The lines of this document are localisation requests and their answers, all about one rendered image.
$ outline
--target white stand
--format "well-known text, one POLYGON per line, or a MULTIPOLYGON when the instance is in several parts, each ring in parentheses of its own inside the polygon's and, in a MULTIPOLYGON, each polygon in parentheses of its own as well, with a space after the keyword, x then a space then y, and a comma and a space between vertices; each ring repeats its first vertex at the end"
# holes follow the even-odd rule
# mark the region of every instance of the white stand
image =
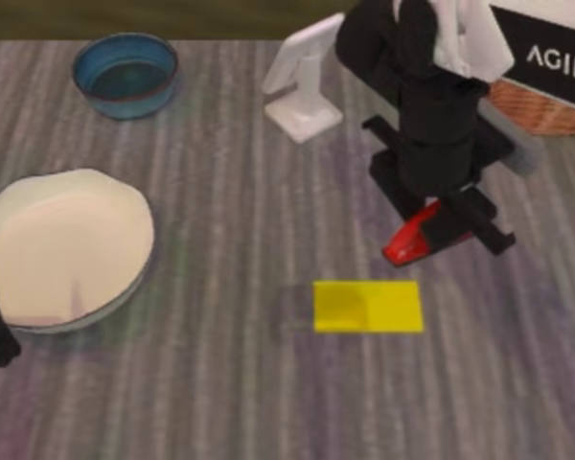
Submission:
POLYGON ((304 57, 297 70, 298 87, 264 111, 297 144, 343 121, 343 114, 320 91, 322 57, 304 57))

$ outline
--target bowl rim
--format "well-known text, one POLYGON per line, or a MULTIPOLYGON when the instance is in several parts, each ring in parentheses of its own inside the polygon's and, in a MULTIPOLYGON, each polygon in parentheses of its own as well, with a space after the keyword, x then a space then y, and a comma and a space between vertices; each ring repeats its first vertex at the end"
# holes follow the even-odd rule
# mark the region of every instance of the bowl rim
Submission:
POLYGON ((75 55, 75 58, 73 60, 71 73, 72 73, 73 83, 75 84, 75 86, 79 89, 79 91, 85 97, 96 100, 96 101, 102 101, 102 102, 107 102, 107 103, 128 103, 128 102, 134 102, 134 101, 142 101, 144 99, 147 99, 151 96, 155 96, 156 94, 159 94, 162 91, 164 91, 166 88, 168 88, 173 83, 174 77, 176 76, 178 69, 179 69, 179 56, 169 41, 167 41, 164 38, 161 38, 157 35, 154 35, 154 34, 146 34, 146 33, 142 33, 142 32, 119 32, 117 34, 110 34, 110 35, 103 36, 102 38, 92 40, 92 41, 88 42, 85 46, 83 46, 79 50, 79 52, 75 55), (109 39, 117 38, 120 36, 136 36, 139 38, 147 38, 147 39, 150 39, 152 41, 159 43, 160 45, 164 46, 168 50, 168 52, 172 55, 172 60, 174 62, 174 65, 172 67, 171 73, 167 76, 166 80, 164 80, 162 82, 162 84, 158 85, 156 88, 151 89, 150 91, 147 91, 147 92, 141 93, 141 94, 137 94, 134 96, 128 96, 126 98, 101 98, 101 97, 96 96, 93 93, 89 92, 88 90, 86 90, 85 88, 83 88, 80 85, 79 80, 77 79, 77 76, 76 76, 77 65, 81 61, 81 58, 89 50, 91 50, 92 48, 94 48, 95 46, 97 46, 103 42, 108 41, 109 39))

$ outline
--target wooden tabletop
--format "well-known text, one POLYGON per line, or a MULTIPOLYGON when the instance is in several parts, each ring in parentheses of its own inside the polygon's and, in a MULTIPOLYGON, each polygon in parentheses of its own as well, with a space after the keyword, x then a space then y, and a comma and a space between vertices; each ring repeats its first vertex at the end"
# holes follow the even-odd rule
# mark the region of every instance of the wooden tabletop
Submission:
POLYGON ((295 147, 262 111, 278 43, 177 42, 183 84, 118 123, 70 81, 81 43, 0 43, 0 189, 91 167, 136 186, 157 258, 77 333, 19 335, 0 460, 575 460, 575 138, 485 190, 518 246, 395 270, 400 225, 367 175, 374 98, 331 61, 345 123, 295 147), (315 335, 311 283, 412 279, 421 335, 315 335))

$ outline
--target woven basket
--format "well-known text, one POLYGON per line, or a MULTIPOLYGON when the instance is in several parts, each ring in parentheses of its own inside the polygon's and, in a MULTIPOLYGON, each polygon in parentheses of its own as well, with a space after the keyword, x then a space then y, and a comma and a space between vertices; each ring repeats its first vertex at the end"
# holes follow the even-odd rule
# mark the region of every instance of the woven basket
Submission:
POLYGON ((532 134, 575 134, 575 108, 504 80, 492 84, 490 102, 532 134))

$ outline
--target yellow block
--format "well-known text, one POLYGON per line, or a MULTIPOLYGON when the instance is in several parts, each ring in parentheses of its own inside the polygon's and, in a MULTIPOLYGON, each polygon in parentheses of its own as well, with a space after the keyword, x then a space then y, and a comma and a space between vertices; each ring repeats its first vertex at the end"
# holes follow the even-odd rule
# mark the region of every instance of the yellow block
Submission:
POLYGON ((313 293, 318 333, 424 331, 416 282, 319 281, 313 293))

